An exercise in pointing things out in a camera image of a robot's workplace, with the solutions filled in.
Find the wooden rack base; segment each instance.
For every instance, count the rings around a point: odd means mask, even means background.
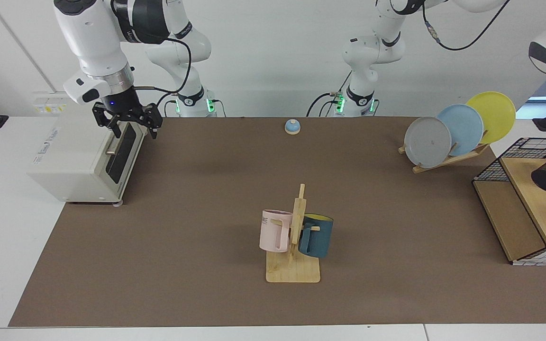
[[[297,245],[288,252],[267,252],[269,283],[319,283],[319,258],[302,254]]]
[[[305,184],[301,184],[299,197],[294,199],[290,249],[288,252],[267,252],[266,279],[269,283],[318,283],[321,280],[319,258],[299,251],[299,237],[307,206],[304,194]]]
[[[479,155],[481,155],[483,153],[483,151],[488,149],[488,147],[490,147],[489,144],[480,144],[476,149],[473,149],[470,153],[466,153],[466,154],[461,155],[459,157],[447,157],[446,161],[442,162],[441,164],[439,164],[439,165],[437,165],[435,167],[422,168],[420,165],[414,166],[412,168],[412,172],[414,174],[423,173],[423,172],[430,171],[431,169],[440,168],[440,167],[448,166],[449,164],[465,161],[465,160],[468,160],[470,158],[479,157]],[[405,146],[400,147],[398,149],[398,151],[399,151],[400,154],[405,154],[406,153],[406,147]]]

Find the pink mug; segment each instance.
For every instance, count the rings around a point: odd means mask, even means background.
[[[292,214],[266,209],[260,223],[260,248],[269,252],[286,252],[290,244]]]

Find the light blue plate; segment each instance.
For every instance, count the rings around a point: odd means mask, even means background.
[[[438,114],[437,118],[450,130],[452,145],[456,143],[456,147],[449,154],[452,157],[469,153],[482,140],[482,117],[477,110],[468,105],[448,106]]]

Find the brown table mat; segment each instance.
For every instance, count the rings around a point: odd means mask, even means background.
[[[471,179],[414,175],[413,118],[166,119],[120,208],[66,205],[10,326],[546,323],[546,267],[508,264]],[[270,284],[262,209],[332,216],[319,284]]]

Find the yellow plate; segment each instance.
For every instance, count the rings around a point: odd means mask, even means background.
[[[482,117],[484,130],[488,130],[481,143],[497,142],[513,128],[515,106],[509,97],[500,92],[480,93],[469,99],[466,105],[477,110]]]

